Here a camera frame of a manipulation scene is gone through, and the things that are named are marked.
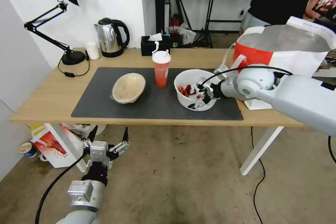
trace wooden bowl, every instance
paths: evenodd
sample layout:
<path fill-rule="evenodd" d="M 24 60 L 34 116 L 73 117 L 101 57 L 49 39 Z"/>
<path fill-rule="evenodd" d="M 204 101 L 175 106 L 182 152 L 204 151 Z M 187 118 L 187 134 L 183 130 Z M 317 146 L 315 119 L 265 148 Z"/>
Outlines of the wooden bowl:
<path fill-rule="evenodd" d="M 121 76 L 114 84 L 111 98 L 118 103 L 135 102 L 145 89 L 145 78 L 138 73 Z"/>

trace red cup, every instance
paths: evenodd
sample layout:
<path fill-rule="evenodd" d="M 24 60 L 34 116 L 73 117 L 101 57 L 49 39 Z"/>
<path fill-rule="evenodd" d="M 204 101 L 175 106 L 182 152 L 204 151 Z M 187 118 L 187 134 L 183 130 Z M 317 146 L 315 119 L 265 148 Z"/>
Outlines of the red cup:
<path fill-rule="evenodd" d="M 167 76 L 170 62 L 168 50 L 157 51 L 153 53 L 155 81 L 159 88 L 163 88 L 167 84 Z"/>
<path fill-rule="evenodd" d="M 154 63 L 155 81 L 159 88 L 163 88 L 167 84 L 168 69 L 169 62 L 164 64 Z"/>

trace table leg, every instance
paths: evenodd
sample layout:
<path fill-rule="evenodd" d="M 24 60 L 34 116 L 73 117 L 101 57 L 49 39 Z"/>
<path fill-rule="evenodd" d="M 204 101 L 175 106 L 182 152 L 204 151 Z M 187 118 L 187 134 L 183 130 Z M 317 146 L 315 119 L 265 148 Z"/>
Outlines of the table leg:
<path fill-rule="evenodd" d="M 266 149 L 271 145 L 271 143 L 275 140 L 277 135 L 283 129 L 283 126 L 268 128 L 266 132 L 263 134 L 257 145 L 254 147 L 252 152 L 249 154 L 246 161 L 240 168 L 240 172 L 242 175 L 247 175 L 248 172 L 252 169 L 254 164 L 259 160 L 259 158 L 263 155 Z"/>
<path fill-rule="evenodd" d="M 72 144 L 68 136 L 65 134 L 63 129 L 59 124 L 45 124 L 48 130 L 54 135 L 56 140 L 60 143 L 63 149 L 73 157 L 73 162 L 81 157 L 83 153 L 80 153 L 75 146 Z M 86 163 L 82 159 L 77 164 L 77 167 L 81 172 L 86 172 Z"/>

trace kettle lid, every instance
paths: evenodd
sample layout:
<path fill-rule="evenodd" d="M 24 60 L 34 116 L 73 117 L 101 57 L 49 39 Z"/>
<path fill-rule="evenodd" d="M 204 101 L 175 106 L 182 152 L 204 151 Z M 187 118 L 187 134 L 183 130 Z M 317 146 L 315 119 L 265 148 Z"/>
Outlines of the kettle lid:
<path fill-rule="evenodd" d="M 101 20 L 99 20 L 98 21 L 98 24 L 99 25 L 109 25 L 109 24 L 111 24 L 113 22 L 113 20 L 112 19 L 110 19 L 110 18 L 107 18 L 107 17 L 104 17 L 103 19 L 101 19 Z"/>

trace white bowl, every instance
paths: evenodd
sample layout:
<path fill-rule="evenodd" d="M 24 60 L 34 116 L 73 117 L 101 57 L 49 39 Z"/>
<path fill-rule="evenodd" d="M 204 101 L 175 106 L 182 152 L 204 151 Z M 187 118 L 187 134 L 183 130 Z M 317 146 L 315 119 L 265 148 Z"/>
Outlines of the white bowl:
<path fill-rule="evenodd" d="M 199 80 L 200 77 L 203 76 L 205 78 L 209 78 L 212 75 L 213 73 L 204 71 L 201 69 L 190 69 L 190 70 L 185 70 L 176 76 L 174 80 L 174 86 L 175 86 L 175 90 L 177 93 L 177 98 L 183 107 L 189 110 L 192 110 L 192 111 L 205 111 L 205 110 L 210 109 L 215 104 L 216 100 L 213 99 L 207 105 L 204 105 L 199 110 L 188 108 L 190 104 L 195 103 L 195 101 L 197 100 L 197 97 L 196 97 L 197 95 L 186 97 L 183 94 L 181 94 L 178 90 L 179 86 L 182 86 L 183 88 L 185 88 L 187 85 L 192 85 L 196 87 L 197 81 Z M 219 78 L 214 77 L 211 79 L 211 81 L 217 84 L 219 82 Z"/>
<path fill-rule="evenodd" d="M 145 78 L 138 73 L 121 76 L 114 84 L 111 99 L 118 103 L 135 102 L 145 89 Z"/>

